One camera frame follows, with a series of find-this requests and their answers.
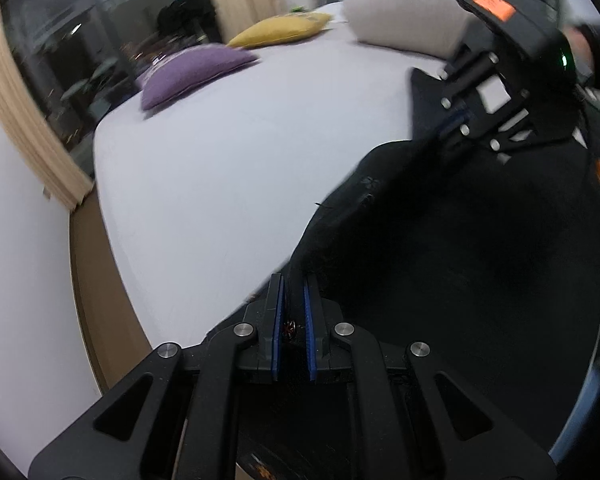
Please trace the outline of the black denim pants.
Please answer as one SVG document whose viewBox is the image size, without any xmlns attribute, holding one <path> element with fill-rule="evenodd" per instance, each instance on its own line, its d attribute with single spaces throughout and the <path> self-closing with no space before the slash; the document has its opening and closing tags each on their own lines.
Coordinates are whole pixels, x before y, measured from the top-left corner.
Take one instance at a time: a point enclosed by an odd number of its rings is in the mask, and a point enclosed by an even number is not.
<svg viewBox="0 0 600 480">
<path fill-rule="evenodd" d="M 413 136 L 371 150 L 292 254 L 306 283 L 390 344 L 422 341 L 556 462 L 600 450 L 600 103 L 569 142 L 444 146 L 441 82 L 410 76 Z"/>
</svg>

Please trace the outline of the rolled beige duvet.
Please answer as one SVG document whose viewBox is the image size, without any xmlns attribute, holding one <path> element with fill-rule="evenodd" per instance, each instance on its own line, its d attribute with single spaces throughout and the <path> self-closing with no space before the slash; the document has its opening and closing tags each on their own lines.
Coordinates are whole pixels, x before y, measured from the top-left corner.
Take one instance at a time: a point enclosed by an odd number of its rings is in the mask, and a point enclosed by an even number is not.
<svg viewBox="0 0 600 480">
<path fill-rule="evenodd" d="M 358 41 L 448 58 L 474 18 L 455 0 L 342 0 Z"/>
</svg>

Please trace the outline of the yellow cushion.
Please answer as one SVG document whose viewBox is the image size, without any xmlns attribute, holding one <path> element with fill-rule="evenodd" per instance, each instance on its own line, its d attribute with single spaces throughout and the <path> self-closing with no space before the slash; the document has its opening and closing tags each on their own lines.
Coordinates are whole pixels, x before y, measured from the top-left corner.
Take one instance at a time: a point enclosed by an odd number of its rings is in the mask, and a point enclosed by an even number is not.
<svg viewBox="0 0 600 480">
<path fill-rule="evenodd" d="M 266 18 L 233 37 L 231 48 L 257 49 L 292 44 L 318 35 L 332 20 L 328 13 L 288 13 Z"/>
</svg>

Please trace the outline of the white bed mattress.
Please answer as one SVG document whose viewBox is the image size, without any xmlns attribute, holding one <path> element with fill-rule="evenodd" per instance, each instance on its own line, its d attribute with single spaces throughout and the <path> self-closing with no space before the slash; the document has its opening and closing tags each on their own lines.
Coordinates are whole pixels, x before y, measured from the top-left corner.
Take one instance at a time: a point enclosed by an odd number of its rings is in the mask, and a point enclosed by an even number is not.
<svg viewBox="0 0 600 480">
<path fill-rule="evenodd" d="M 317 207 L 381 144 L 413 136 L 410 76 L 448 58 L 362 47 L 334 32 L 143 112 L 140 96 L 95 134 L 100 208 L 140 325 L 154 347 L 201 344 L 271 276 L 284 278 L 275 373 L 232 392 L 236 467 L 260 478 L 362 479 L 350 437 L 352 379 L 312 379 L 304 302 L 286 273 Z M 600 161 L 593 167 L 600 187 Z"/>
</svg>

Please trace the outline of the purple cushion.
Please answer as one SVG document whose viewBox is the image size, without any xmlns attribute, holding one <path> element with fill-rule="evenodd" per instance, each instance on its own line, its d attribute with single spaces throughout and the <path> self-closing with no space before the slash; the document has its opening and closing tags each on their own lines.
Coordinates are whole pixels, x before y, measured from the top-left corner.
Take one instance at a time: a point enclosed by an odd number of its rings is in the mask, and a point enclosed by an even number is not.
<svg viewBox="0 0 600 480">
<path fill-rule="evenodd" d="M 189 90 L 258 61 L 259 57 L 252 52 L 225 44 L 202 44 L 178 51 L 152 66 L 143 76 L 140 109 L 153 110 Z"/>
</svg>

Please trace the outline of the left beige curtain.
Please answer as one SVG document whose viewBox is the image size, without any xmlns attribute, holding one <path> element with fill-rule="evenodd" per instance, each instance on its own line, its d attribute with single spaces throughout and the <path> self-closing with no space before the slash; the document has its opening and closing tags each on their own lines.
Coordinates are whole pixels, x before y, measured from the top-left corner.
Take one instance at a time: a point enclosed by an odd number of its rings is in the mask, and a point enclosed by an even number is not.
<svg viewBox="0 0 600 480">
<path fill-rule="evenodd" d="M 0 124 L 50 196 L 68 211 L 79 207 L 94 182 L 74 162 L 34 102 L 10 52 L 1 5 Z"/>
</svg>

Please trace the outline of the dark glass window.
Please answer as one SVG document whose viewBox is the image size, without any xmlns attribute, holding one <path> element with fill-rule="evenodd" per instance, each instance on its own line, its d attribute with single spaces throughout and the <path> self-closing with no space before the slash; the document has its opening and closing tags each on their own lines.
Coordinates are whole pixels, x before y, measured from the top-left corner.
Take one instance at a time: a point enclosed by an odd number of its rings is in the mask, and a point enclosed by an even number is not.
<svg viewBox="0 0 600 480">
<path fill-rule="evenodd" d="M 10 52 L 72 160 L 94 176 L 97 125 L 151 66 L 218 42 L 212 0 L 0 0 Z"/>
</svg>

